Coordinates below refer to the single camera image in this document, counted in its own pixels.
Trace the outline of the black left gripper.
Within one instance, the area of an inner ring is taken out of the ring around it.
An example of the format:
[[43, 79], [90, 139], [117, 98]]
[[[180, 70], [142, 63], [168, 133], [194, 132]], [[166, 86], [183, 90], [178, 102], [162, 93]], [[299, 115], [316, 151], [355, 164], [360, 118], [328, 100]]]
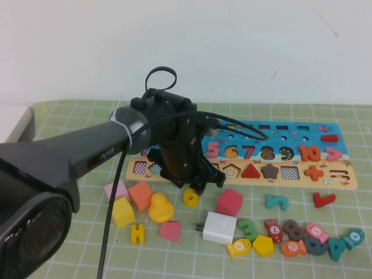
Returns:
[[179, 189], [189, 184], [198, 196], [208, 183], [223, 186], [225, 174], [207, 160], [202, 148], [208, 131], [219, 127], [217, 117], [198, 111], [186, 97], [161, 90], [147, 90], [133, 98], [130, 107], [146, 120], [133, 139], [147, 135], [147, 158], [161, 168], [162, 178]]

